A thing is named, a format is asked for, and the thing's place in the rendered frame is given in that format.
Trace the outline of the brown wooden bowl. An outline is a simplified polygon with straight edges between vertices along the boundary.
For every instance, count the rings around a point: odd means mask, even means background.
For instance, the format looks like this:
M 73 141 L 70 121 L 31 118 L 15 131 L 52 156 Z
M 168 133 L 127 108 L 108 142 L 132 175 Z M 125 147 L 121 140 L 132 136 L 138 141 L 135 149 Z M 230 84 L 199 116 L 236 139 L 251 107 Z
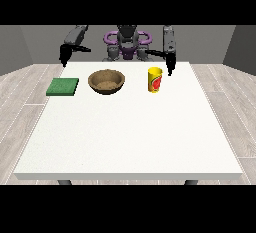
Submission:
M 89 86 L 97 93 L 111 95 L 119 91 L 125 82 L 125 76 L 111 69 L 99 70 L 88 77 Z

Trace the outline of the yellow cup with melon print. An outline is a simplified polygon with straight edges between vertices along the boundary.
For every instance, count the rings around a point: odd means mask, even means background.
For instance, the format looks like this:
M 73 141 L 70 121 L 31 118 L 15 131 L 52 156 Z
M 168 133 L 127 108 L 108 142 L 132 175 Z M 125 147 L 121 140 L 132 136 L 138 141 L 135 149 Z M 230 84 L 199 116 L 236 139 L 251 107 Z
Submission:
M 157 93 L 162 80 L 162 69 L 159 67 L 150 67 L 148 69 L 148 91 Z

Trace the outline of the green square pad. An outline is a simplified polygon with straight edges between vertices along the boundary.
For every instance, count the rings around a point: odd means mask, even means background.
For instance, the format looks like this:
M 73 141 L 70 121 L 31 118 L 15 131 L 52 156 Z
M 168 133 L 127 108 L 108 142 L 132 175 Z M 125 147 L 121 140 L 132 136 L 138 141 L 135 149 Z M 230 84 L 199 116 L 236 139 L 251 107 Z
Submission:
M 73 96 L 78 83 L 78 78 L 54 78 L 46 91 L 46 95 Z

